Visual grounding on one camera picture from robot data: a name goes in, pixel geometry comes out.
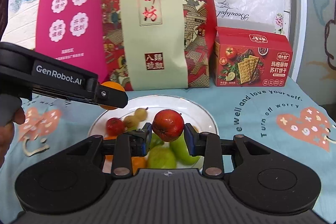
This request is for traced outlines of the person's left hand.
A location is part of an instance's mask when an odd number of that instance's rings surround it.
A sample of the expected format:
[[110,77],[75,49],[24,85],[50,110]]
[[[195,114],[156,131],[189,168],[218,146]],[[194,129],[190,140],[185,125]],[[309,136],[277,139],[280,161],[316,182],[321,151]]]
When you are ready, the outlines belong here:
[[11,122],[9,122],[4,127],[0,128],[0,166],[3,165],[5,161],[5,156],[7,154],[7,151],[10,148],[11,142],[14,138],[14,124],[23,124],[26,120],[25,112],[20,107],[12,119]]

